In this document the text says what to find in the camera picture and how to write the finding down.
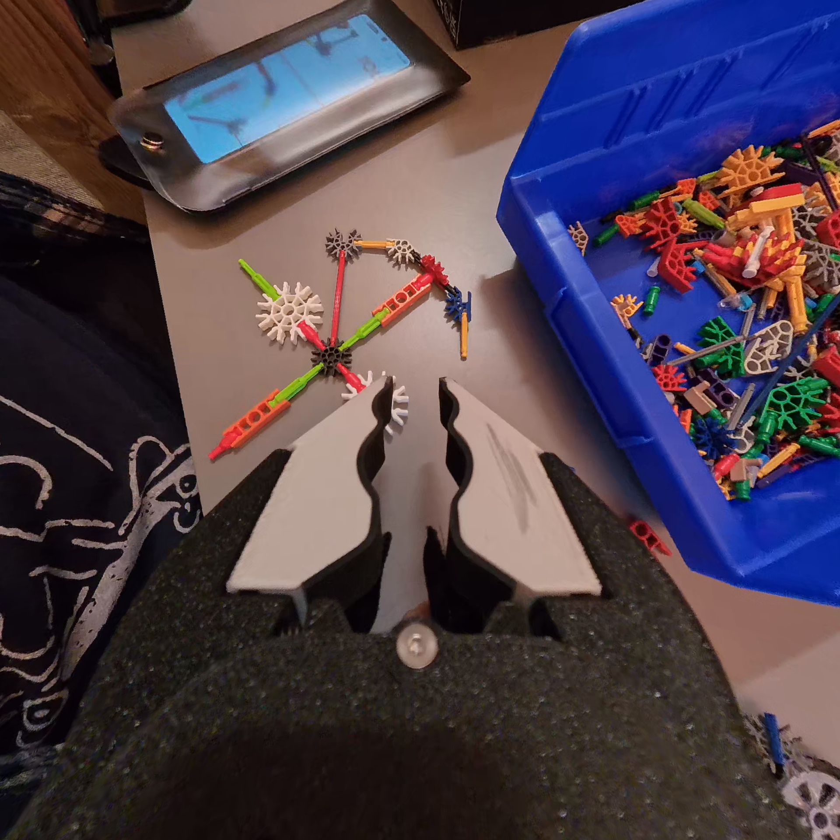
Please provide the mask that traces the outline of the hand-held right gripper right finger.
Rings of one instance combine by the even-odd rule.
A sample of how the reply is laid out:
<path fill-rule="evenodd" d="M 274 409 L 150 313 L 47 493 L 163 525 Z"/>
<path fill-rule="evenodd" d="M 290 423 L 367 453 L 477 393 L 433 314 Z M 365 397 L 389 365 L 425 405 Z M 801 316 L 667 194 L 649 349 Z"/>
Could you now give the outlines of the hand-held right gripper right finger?
<path fill-rule="evenodd" d="M 433 620 L 479 634 L 504 603 L 530 618 L 550 598 L 601 596 L 546 452 L 452 378 L 439 380 L 438 401 L 456 488 L 446 545 L 425 558 Z"/>

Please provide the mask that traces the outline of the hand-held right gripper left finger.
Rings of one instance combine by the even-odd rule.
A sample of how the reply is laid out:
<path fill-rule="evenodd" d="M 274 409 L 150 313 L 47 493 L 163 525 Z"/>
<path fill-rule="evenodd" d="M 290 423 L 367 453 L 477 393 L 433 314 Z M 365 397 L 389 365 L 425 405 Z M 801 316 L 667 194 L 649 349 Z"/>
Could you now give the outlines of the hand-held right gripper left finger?
<path fill-rule="evenodd" d="M 385 460 L 394 380 L 382 376 L 292 442 L 280 475 L 226 582 L 229 594 L 284 595 L 304 621 L 337 602 L 356 633 L 371 631 L 390 535 L 373 479 Z"/>

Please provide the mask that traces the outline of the toy rod and connector assembly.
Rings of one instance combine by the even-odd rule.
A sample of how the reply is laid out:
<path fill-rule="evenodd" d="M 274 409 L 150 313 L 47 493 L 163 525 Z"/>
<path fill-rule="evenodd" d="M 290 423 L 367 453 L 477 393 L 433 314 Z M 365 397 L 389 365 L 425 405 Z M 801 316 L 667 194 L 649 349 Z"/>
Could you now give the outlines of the toy rod and connector assembly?
<path fill-rule="evenodd" d="M 258 327 L 271 341 L 282 345 L 286 340 L 296 344 L 304 340 L 311 346 L 311 369 L 293 380 L 284 388 L 276 389 L 264 400 L 253 406 L 247 413 L 224 430 L 216 447 L 208 454 L 214 461 L 228 451 L 243 447 L 274 419 L 283 414 L 291 401 L 305 390 L 310 382 L 319 376 L 340 376 L 349 389 L 344 398 L 350 399 L 366 389 L 372 383 L 369 375 L 363 379 L 351 370 L 352 348 L 368 338 L 374 331 L 384 329 L 401 317 L 418 302 L 425 299 L 435 284 L 422 285 L 416 262 L 408 266 L 416 270 L 416 276 L 399 287 L 390 297 L 374 308 L 371 317 L 355 330 L 348 339 L 339 337 L 340 311 L 343 295 L 344 273 L 349 264 L 359 258 L 363 252 L 379 251 L 387 258 L 384 250 L 360 250 L 354 247 L 355 239 L 366 239 L 353 229 L 342 234 L 334 229 L 327 235 L 325 249 L 328 256 L 336 262 L 337 277 L 333 296 L 332 326 L 328 338 L 323 339 L 318 331 L 322 322 L 323 306 L 318 295 L 309 287 L 300 283 L 294 288 L 284 283 L 281 287 L 269 283 L 245 260 L 238 263 L 256 287 L 261 291 L 262 299 L 258 303 Z"/>

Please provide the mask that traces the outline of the pile of colourful toy pieces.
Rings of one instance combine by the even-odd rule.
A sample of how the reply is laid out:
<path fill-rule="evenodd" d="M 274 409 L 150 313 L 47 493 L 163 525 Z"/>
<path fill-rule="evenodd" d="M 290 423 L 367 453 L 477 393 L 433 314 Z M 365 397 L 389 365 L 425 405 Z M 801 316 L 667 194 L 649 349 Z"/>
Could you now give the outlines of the pile of colourful toy pieces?
<path fill-rule="evenodd" d="M 729 501 L 838 460 L 838 147 L 838 120 L 751 144 L 567 227 L 653 258 L 610 306 Z"/>

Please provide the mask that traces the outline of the blue plastic bin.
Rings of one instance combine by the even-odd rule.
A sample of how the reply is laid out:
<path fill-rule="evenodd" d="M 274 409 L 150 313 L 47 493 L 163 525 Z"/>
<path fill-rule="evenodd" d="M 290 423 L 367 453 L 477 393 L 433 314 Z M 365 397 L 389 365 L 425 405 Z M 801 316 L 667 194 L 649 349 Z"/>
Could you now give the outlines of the blue plastic bin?
<path fill-rule="evenodd" d="M 759 592 L 838 605 L 838 458 L 782 467 L 727 500 L 610 299 L 642 296 L 640 244 L 583 257 L 568 226 L 738 148 L 838 116 L 838 2 L 645 2 L 570 37 L 502 188 L 497 219 L 610 435 L 685 562 Z"/>

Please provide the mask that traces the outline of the red toy connector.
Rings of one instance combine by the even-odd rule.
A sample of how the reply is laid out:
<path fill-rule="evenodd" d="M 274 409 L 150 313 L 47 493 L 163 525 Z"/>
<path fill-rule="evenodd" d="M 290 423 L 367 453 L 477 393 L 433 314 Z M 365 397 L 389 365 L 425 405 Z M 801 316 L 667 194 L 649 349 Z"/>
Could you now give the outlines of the red toy connector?
<path fill-rule="evenodd" d="M 657 532 L 643 519 L 630 518 L 627 526 L 631 533 L 651 552 L 665 557 L 671 556 L 669 546 L 658 536 Z"/>

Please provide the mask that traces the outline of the wheeled toy model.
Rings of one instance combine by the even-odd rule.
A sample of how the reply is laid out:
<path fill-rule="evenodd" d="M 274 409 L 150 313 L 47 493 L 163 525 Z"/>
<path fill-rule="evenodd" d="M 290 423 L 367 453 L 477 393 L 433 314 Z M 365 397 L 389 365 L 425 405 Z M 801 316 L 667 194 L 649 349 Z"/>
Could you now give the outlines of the wheeled toy model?
<path fill-rule="evenodd" d="M 782 799 L 810 838 L 838 839 L 838 767 L 807 749 L 774 714 L 743 712 L 742 719 Z"/>

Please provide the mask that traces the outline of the plaid flannel shirt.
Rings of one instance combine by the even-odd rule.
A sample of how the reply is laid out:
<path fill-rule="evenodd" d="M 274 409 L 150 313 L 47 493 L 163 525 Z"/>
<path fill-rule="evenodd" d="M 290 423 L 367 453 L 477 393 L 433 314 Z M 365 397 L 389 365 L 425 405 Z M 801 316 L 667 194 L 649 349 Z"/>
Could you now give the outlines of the plaid flannel shirt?
<path fill-rule="evenodd" d="M 1 240 L 88 245 L 109 240 L 149 242 L 148 228 L 62 196 L 28 179 L 1 173 Z"/>

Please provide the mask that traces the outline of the shiny metal fitting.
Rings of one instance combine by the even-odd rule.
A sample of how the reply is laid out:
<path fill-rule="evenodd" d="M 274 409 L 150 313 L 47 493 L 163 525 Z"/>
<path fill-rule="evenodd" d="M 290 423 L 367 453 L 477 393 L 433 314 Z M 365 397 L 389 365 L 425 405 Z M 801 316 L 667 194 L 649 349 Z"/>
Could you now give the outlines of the shiny metal fitting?
<path fill-rule="evenodd" d="M 357 14 L 370 15 L 413 65 L 215 162 L 198 160 L 165 110 L 169 99 Z M 469 80 L 469 74 L 393 2 L 342 2 L 121 97 L 110 113 L 117 134 L 101 151 L 120 174 L 139 179 L 175 207 L 211 213 L 448 97 Z"/>

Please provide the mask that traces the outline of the phone with lit screen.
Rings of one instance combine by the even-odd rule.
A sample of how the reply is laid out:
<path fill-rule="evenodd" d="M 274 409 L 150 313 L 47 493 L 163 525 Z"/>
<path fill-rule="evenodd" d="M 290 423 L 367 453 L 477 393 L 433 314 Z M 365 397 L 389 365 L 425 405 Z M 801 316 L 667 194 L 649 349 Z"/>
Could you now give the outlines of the phone with lit screen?
<path fill-rule="evenodd" d="M 370 15 L 357 14 L 181 93 L 164 108 L 207 164 L 412 65 Z"/>

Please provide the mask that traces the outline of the black toy box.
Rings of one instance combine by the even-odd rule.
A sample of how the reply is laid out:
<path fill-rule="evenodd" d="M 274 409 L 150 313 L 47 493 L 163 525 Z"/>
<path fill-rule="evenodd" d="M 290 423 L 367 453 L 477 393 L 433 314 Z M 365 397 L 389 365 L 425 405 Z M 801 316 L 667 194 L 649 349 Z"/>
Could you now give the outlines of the black toy box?
<path fill-rule="evenodd" d="M 457 50 L 586 20 L 637 1 L 434 1 Z"/>

